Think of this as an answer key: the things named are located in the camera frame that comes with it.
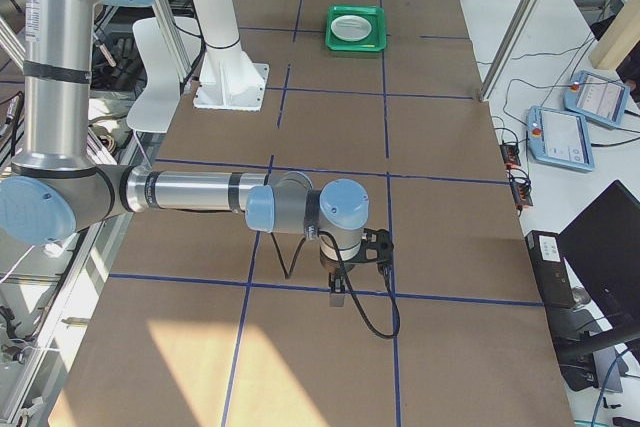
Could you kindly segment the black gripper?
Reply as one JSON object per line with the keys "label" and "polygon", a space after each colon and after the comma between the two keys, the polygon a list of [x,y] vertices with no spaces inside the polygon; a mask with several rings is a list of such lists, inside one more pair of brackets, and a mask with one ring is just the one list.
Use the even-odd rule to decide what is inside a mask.
{"label": "black gripper", "polygon": [[352,271],[356,264],[353,262],[342,262],[328,257],[324,252],[320,252],[320,262],[329,273],[328,284],[331,293],[344,294],[346,292],[344,273]]}

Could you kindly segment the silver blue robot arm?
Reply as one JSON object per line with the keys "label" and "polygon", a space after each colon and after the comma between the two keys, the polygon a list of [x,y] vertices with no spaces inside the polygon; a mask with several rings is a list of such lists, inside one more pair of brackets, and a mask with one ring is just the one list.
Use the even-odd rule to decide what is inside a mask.
{"label": "silver blue robot arm", "polygon": [[348,271],[366,259],[366,190],[350,179],[315,189],[290,172],[152,171],[96,165],[87,155],[91,34],[102,0],[27,0],[25,139],[1,184],[1,226],[44,245],[123,212],[232,212],[270,234],[318,239],[333,292],[352,291]]}

